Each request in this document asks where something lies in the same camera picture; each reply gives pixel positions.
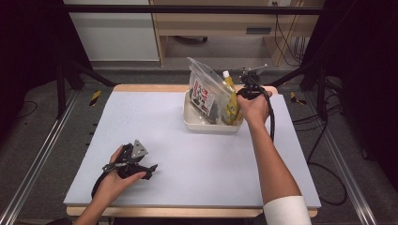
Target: white container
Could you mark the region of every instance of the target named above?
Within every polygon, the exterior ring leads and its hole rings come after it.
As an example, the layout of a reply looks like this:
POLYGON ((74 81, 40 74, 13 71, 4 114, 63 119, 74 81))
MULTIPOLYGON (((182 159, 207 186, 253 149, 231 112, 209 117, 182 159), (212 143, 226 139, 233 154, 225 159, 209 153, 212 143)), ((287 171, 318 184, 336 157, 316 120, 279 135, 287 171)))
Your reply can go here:
POLYGON ((201 114, 195 110, 191 104, 190 92, 185 93, 184 105, 183 105, 183 116, 185 126, 189 130, 206 132, 206 133, 236 133, 242 121, 237 125, 228 126, 222 120, 219 120, 218 124, 211 125, 201 114))

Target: hand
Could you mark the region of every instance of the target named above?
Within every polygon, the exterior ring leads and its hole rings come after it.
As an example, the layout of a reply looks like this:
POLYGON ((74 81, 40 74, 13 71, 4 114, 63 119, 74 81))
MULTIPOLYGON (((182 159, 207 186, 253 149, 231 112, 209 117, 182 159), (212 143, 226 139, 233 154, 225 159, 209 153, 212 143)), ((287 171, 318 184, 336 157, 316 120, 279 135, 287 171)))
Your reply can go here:
MULTIPOLYGON (((120 146, 114 154, 111 156, 110 162, 114 162, 119 155, 123 146, 120 146)), ((125 190, 128 186, 137 182, 146 175, 146 172, 138 172, 132 176, 125 179, 120 178, 117 171, 111 171, 109 174, 101 181, 94 200, 100 198, 103 204, 107 206, 114 202, 117 197, 125 190)))
POLYGON ((256 124, 264 125, 266 123, 269 117, 269 107, 264 95, 260 95, 253 100, 238 96, 237 103, 249 126, 256 124))

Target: bottle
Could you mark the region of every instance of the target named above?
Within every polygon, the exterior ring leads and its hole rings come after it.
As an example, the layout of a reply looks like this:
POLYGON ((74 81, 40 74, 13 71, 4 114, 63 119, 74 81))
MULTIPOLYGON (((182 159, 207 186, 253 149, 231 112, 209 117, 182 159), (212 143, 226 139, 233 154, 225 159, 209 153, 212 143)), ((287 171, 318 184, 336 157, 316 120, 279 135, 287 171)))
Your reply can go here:
POLYGON ((232 81, 231 76, 229 75, 229 72, 226 70, 222 73, 222 75, 224 77, 225 85, 230 86, 233 91, 231 93, 231 98, 228 104, 225 106, 225 109, 222 112, 222 120, 225 124, 232 126, 234 125, 235 120, 237 119, 237 113, 238 113, 237 93, 235 91, 235 85, 234 82, 232 81))

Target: white table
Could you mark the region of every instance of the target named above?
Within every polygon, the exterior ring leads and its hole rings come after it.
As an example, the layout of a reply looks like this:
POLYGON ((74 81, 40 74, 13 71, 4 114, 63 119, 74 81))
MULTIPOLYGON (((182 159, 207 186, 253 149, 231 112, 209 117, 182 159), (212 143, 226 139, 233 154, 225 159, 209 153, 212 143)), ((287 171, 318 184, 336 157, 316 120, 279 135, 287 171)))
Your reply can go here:
MULTIPOLYGON (((150 180, 126 189, 104 216, 253 218, 262 213, 246 122, 233 134, 188 130, 182 116, 187 90, 187 85, 122 84, 115 88, 64 201, 69 215, 83 212, 101 168, 120 144, 135 139, 149 152, 140 164, 159 167, 150 180)), ((275 145, 314 217, 321 204, 283 96, 273 95, 271 102, 275 145)))

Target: wooden table edge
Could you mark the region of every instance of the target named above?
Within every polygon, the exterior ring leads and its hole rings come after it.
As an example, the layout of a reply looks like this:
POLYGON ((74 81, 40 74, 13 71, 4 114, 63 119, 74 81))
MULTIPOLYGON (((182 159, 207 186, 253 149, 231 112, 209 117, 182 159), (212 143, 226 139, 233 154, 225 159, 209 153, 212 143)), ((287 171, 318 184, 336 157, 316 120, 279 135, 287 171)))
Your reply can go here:
MULTIPOLYGON (((237 91, 243 85, 236 85, 237 91)), ((114 92, 186 92, 190 88, 187 84, 119 84, 115 86, 114 92)), ((273 95, 278 94, 278 90, 273 86, 265 86, 266 90, 273 95)))
MULTIPOLYGON (((79 216, 85 206, 68 206, 70 216, 79 216)), ((255 218, 263 213, 263 208, 161 208, 161 207, 108 207, 103 216, 113 218, 255 218)), ((318 213, 309 208, 310 218, 318 213)))

